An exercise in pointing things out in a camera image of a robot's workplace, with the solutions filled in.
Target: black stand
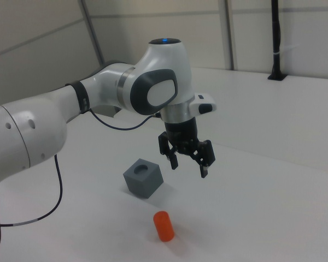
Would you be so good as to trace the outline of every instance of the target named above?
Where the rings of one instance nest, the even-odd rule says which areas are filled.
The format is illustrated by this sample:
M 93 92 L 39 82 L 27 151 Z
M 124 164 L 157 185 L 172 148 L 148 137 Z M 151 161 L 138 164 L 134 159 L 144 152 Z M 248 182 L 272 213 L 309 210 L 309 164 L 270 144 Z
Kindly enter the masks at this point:
M 280 25 L 278 18 L 278 0 L 272 0 L 272 35 L 273 35 L 273 67 L 272 73 L 267 78 L 282 81 L 287 75 L 280 71 Z

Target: cable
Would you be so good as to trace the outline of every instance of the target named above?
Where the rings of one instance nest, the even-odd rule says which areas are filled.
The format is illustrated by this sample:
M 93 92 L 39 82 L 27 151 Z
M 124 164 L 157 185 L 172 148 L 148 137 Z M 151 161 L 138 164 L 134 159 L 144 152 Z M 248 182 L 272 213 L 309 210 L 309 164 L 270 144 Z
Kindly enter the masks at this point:
M 147 117 L 144 121 L 142 121 L 142 123 L 138 124 L 137 126 L 134 127 L 130 127 L 130 128 L 120 128 L 120 127 L 113 127 L 105 122 L 103 122 L 101 119 L 99 119 L 98 116 L 96 116 L 96 114 L 94 113 L 94 111 L 92 109 L 90 109 L 90 112 L 92 113 L 92 115 L 99 120 L 102 124 L 104 124 L 105 126 L 109 127 L 109 128 L 113 128 L 115 130 L 120 130 L 120 131 L 128 131 L 128 130 L 134 130 L 136 128 L 139 128 L 140 126 L 142 126 L 145 122 L 147 122 L 149 119 L 151 119 L 152 117 L 160 117 L 160 113 L 156 113 L 154 115 L 151 115 L 149 117 Z
M 43 215 L 43 216 L 41 216 L 39 218 L 36 218 L 36 219 L 33 219 L 33 220 L 29 220 L 29 221 L 25 221 L 25 222 L 21 222 L 21 223 L 15 223 L 15 224 L 1 224 L 0 225 L 1 227 L 16 227 L 18 225 L 26 225 L 26 224 L 34 223 L 36 221 L 42 220 L 43 218 L 51 215 L 58 208 L 58 206 L 60 205 L 60 202 L 62 200 L 63 187 L 62 187 L 62 178 L 61 178 L 61 173 L 60 173 L 60 167 L 59 167 L 58 161 L 57 161 L 57 155 L 55 155 L 55 164 L 56 164 L 56 170 L 57 170 L 58 180 L 60 182 L 60 197 L 59 197 L 58 202 L 55 205 L 55 207 L 49 213 L 47 213 L 47 214 L 45 214 L 45 215 Z

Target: orange object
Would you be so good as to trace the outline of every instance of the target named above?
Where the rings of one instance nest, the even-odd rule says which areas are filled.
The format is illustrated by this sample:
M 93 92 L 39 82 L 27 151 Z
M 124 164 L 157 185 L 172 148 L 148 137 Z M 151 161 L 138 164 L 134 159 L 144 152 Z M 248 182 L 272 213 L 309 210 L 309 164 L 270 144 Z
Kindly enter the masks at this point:
M 168 242 L 174 238 L 175 233 L 171 224 L 169 214 L 165 211 L 155 213 L 153 217 L 155 228 L 157 229 L 159 239 Z

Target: gray block with hole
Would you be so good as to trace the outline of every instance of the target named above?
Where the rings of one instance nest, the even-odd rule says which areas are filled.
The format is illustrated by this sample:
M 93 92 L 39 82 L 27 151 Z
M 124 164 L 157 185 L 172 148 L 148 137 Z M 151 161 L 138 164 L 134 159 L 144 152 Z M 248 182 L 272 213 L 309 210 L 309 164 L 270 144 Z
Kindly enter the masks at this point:
M 124 178 L 129 191 L 144 198 L 149 198 L 164 182 L 159 165 L 143 159 L 126 170 Z

